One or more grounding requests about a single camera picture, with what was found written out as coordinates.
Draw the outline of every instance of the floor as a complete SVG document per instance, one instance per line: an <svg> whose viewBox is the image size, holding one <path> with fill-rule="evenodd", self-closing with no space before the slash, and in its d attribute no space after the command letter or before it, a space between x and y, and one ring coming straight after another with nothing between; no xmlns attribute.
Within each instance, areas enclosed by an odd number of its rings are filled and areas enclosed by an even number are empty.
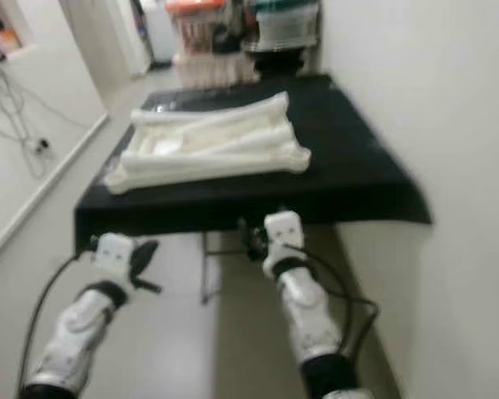
<svg viewBox="0 0 499 399"><path fill-rule="evenodd" d="M111 119L0 253L0 398L12 397L23 334L42 285L72 251L72 210L129 124L132 107L178 81L163 71L134 81L106 99ZM348 273L330 227L309 229L311 248ZM212 248L236 246L233 234L211 234ZM146 275L165 288L159 297L138 293L111 325L97 354L86 399L303 398L287 328L271 282L242 256L211 259L207 307L199 301L201 237L160 237ZM84 257L52 292L42 315L34 353L52 332L56 316L91 282ZM340 307L333 303L337 317ZM372 334L360 362L361 376L378 399L398 391Z"/></svg>

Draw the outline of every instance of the table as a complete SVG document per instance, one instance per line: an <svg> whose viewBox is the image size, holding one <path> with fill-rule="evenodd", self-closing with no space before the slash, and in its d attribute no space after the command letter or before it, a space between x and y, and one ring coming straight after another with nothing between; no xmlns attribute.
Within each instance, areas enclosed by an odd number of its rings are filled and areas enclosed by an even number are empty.
<svg viewBox="0 0 499 399"><path fill-rule="evenodd" d="M205 281L205 233L235 229L241 217L249 225L261 225L279 207L298 212L305 224L432 222L419 188L328 75L278 77L204 91L156 92L142 108L211 111L247 105L281 91L289 93L288 116L299 143L313 152L305 173L203 180L111 195L101 178L129 143L130 127L77 204L76 248L85 248L92 235L109 231L128 235L203 232Z"/></svg>

